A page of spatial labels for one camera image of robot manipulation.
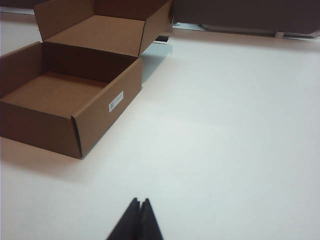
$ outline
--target white surface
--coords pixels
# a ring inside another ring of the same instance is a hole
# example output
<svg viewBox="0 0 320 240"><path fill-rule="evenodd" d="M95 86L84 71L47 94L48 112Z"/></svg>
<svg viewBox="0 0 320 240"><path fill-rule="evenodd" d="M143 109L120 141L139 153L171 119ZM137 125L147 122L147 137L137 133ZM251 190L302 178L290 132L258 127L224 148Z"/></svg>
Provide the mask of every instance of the white surface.
<svg viewBox="0 0 320 240"><path fill-rule="evenodd" d="M33 9L6 7L6 6L0 6L0 12L2 12L2 13L35 15L35 11Z"/></svg>
<svg viewBox="0 0 320 240"><path fill-rule="evenodd" d="M2 239L104 240L133 197L166 240L320 239L319 41L169 43L143 54L141 93L84 160L1 139Z"/></svg>
<svg viewBox="0 0 320 240"><path fill-rule="evenodd" d="M1 55L41 41L34 15L0 12Z"/></svg>

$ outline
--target box lid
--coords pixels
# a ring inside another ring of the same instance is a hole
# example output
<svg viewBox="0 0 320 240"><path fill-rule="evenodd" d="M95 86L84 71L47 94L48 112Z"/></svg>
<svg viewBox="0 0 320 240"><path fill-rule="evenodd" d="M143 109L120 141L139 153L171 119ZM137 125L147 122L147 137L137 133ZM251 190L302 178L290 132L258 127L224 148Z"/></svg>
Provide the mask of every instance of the box lid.
<svg viewBox="0 0 320 240"><path fill-rule="evenodd" d="M140 11L129 14L133 5ZM51 0L34 12L44 42L138 57L172 22L171 5L172 0Z"/></svg>

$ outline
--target open cardboard box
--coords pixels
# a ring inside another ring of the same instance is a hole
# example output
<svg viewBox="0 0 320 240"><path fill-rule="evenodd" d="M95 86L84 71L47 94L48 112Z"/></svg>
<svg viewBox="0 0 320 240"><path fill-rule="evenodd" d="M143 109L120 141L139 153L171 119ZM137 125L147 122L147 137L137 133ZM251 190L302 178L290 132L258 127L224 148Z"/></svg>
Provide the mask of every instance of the open cardboard box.
<svg viewBox="0 0 320 240"><path fill-rule="evenodd" d="M171 23L172 0L51 0L34 8L42 40L138 57Z"/></svg>
<svg viewBox="0 0 320 240"><path fill-rule="evenodd" d="M37 42L2 56L0 72L0 135L81 159L141 90L142 61Z"/></svg>

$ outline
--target brown cardboard box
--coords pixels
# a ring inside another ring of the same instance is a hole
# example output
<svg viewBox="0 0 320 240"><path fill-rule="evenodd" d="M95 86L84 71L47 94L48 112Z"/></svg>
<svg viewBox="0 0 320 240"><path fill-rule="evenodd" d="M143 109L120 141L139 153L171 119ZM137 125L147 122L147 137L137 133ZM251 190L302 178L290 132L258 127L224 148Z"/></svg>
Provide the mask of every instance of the brown cardboard box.
<svg viewBox="0 0 320 240"><path fill-rule="evenodd" d="M38 42L2 56L0 73L0 135L80 159L141 90L142 62Z"/></svg>
<svg viewBox="0 0 320 240"><path fill-rule="evenodd" d="M51 0L34 8L42 40L138 57L172 22L172 0Z"/></svg>

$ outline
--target black device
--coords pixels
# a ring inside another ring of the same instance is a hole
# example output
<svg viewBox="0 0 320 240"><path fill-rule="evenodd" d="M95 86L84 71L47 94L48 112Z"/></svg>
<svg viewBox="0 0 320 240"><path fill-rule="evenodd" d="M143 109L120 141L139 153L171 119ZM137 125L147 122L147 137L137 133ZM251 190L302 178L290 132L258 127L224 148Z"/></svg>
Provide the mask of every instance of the black device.
<svg viewBox="0 0 320 240"><path fill-rule="evenodd" d="M134 198L107 240L164 240L149 199Z"/></svg>

